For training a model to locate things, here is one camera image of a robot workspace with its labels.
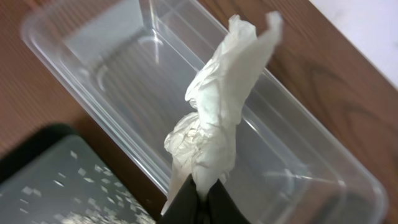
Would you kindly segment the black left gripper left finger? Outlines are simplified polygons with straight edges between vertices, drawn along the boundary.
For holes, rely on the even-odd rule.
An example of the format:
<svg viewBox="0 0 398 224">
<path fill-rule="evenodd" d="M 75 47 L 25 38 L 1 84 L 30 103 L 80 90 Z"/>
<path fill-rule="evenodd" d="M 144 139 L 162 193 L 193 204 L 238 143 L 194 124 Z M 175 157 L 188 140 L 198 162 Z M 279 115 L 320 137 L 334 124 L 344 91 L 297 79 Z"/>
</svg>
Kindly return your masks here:
<svg viewBox="0 0 398 224">
<path fill-rule="evenodd" d="M 197 224 L 197 215 L 198 195 L 193 178 L 189 175 L 157 224 Z"/>
</svg>

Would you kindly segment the pile of white rice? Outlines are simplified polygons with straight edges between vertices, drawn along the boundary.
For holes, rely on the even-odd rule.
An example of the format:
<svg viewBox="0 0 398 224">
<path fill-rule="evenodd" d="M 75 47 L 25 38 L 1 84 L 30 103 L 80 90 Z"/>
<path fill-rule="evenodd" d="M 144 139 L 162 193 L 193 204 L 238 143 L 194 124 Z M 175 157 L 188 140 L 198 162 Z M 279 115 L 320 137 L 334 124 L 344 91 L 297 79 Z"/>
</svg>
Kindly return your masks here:
<svg viewBox="0 0 398 224">
<path fill-rule="evenodd" d="M 153 223 L 154 219 L 93 154 L 50 152 L 21 171 L 17 223 Z"/>
</svg>

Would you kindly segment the white napkin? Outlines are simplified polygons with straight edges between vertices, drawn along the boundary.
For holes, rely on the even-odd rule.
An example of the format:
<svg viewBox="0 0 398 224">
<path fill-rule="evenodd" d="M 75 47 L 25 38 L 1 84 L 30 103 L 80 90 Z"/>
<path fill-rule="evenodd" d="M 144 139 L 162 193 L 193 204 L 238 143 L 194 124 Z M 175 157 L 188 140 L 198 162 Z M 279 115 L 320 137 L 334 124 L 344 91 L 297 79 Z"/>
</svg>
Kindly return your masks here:
<svg viewBox="0 0 398 224">
<path fill-rule="evenodd" d="M 256 27 L 235 14 L 228 33 L 213 56 L 189 84 L 185 101 L 194 109 L 168 133 L 164 148 L 172 155 L 172 176 L 165 213 L 188 176 L 205 201 L 217 181 L 225 182 L 236 161 L 236 128 L 246 99 L 282 40 L 279 12 L 265 15 L 261 35 Z"/>
</svg>

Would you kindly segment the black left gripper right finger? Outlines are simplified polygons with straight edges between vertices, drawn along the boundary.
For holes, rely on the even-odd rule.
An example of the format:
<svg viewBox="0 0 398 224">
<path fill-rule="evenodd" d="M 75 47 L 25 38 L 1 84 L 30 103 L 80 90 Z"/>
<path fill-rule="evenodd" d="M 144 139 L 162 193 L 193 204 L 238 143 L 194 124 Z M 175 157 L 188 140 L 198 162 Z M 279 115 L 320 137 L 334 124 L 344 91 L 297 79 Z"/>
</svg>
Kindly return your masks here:
<svg viewBox="0 0 398 224">
<path fill-rule="evenodd" d="M 211 224 L 250 224 L 220 180 L 208 192 L 207 207 Z"/>
</svg>

